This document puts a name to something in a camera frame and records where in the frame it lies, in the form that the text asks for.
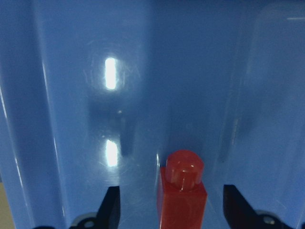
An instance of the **blue plastic tray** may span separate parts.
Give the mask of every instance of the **blue plastic tray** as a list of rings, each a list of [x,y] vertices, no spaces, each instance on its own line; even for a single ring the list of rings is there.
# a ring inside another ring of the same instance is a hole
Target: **blue plastic tray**
[[[156,229],[159,163],[305,221],[305,3],[0,1],[0,172],[18,229],[70,226],[120,185],[120,229]]]

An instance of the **black plastic part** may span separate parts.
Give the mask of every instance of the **black plastic part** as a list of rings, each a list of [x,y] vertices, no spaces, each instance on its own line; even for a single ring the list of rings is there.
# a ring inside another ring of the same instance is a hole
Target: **black plastic part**
[[[96,217],[85,218],[69,229],[117,229],[121,216],[120,187],[109,187]],[[34,229],[55,229],[36,227]]]
[[[292,229],[272,215],[257,214],[234,185],[224,185],[224,216],[231,229]]]

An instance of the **red lego brick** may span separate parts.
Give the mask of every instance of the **red lego brick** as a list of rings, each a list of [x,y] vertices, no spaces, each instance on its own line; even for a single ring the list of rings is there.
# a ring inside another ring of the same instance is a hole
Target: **red lego brick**
[[[207,192],[201,181],[203,161],[179,150],[160,168],[158,213],[160,229],[201,229]]]

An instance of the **blue surface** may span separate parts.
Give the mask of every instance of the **blue surface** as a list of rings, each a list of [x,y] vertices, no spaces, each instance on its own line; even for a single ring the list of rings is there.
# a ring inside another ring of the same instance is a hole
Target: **blue surface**
[[[158,161],[305,221],[305,3],[1,1],[0,172],[18,229],[68,228],[120,185],[119,228],[158,228]]]

